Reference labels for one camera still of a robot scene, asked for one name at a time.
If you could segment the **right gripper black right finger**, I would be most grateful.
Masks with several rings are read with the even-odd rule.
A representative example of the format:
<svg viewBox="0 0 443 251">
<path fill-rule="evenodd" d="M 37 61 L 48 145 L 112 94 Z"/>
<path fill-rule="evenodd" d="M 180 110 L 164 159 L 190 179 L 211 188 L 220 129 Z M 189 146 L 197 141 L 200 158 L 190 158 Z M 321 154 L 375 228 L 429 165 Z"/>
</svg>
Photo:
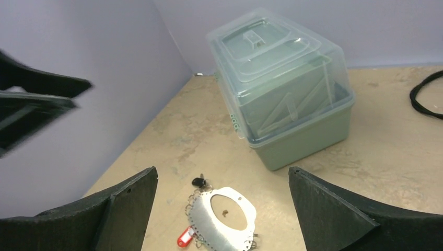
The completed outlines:
<svg viewBox="0 0 443 251">
<path fill-rule="evenodd" d="M 289 188 L 307 250 L 442 250 L 442 215 L 361 196 L 300 167 Z"/>
</svg>

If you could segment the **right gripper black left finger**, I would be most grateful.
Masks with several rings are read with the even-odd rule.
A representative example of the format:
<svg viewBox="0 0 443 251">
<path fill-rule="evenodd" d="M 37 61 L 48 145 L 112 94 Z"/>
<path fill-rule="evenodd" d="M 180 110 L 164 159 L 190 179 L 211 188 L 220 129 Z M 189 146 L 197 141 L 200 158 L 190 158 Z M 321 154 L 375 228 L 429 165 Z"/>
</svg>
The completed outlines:
<svg viewBox="0 0 443 251">
<path fill-rule="evenodd" d="M 141 250 L 158 184 L 155 167 L 35 216 L 1 219 L 1 250 Z"/>
</svg>

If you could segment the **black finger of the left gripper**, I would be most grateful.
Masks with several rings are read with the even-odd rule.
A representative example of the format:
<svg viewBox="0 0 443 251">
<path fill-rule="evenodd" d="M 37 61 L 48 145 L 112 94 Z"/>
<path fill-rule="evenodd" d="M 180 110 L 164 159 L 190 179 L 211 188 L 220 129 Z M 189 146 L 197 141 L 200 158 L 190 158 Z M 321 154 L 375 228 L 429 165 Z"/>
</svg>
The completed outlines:
<svg viewBox="0 0 443 251">
<path fill-rule="evenodd" d="M 1 91 L 1 157 L 76 107 L 67 97 Z"/>
<path fill-rule="evenodd" d="M 1 52 L 1 90 L 20 87 L 28 93 L 75 98 L 92 88 L 83 78 L 45 72 L 26 66 Z"/>
</svg>

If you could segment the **keys with black tag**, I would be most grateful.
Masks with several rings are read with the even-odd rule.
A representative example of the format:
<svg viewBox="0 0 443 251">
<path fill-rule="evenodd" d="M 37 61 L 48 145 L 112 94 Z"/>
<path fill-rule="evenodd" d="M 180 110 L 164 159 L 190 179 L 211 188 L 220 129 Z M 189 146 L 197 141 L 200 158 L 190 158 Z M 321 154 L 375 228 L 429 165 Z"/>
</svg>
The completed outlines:
<svg viewBox="0 0 443 251">
<path fill-rule="evenodd" d="M 212 190 L 212 185 L 203 174 L 200 174 L 198 177 L 194 178 L 191 181 L 191 184 L 200 191 Z"/>
</svg>

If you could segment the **steel perforated key plate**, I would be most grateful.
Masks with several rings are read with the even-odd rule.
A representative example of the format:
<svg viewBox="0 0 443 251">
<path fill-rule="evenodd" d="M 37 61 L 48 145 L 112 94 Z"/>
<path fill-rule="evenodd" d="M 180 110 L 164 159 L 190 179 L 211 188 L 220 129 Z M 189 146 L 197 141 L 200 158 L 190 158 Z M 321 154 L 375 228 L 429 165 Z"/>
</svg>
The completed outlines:
<svg viewBox="0 0 443 251">
<path fill-rule="evenodd" d="M 230 187 L 197 189 L 185 206 L 192 237 L 204 250 L 254 250 L 257 210 Z"/>
</svg>

